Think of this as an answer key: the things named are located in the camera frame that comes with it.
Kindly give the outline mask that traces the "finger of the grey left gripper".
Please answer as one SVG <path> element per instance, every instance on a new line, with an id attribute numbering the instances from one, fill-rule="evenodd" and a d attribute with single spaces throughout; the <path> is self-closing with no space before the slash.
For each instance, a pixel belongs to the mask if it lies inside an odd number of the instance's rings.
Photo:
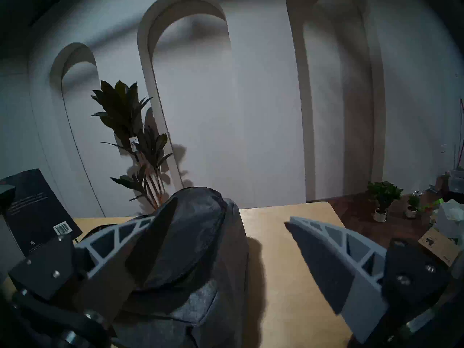
<path id="1" fill-rule="evenodd" d="M 16 187 L 9 184 L 1 184 L 0 191 L 0 210 L 1 215 L 4 215 L 14 200 Z"/>

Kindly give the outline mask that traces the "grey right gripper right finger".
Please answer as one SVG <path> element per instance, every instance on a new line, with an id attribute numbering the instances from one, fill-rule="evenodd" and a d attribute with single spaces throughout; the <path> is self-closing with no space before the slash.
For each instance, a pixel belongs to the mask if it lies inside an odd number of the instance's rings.
<path id="1" fill-rule="evenodd" d="M 381 293 L 387 250 L 329 223 L 290 217 L 284 224 L 333 312 L 359 343 L 367 343 L 388 310 Z"/>

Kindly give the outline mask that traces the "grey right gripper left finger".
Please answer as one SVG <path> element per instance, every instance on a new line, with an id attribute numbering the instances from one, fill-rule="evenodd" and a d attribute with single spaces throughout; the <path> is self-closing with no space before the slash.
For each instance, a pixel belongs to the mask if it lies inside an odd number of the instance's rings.
<path id="1" fill-rule="evenodd" d="M 75 308 L 114 321 L 131 293 L 145 284 L 177 205 L 178 199 L 171 198 L 154 216 L 109 226 L 76 245 L 95 266 L 73 296 Z"/>

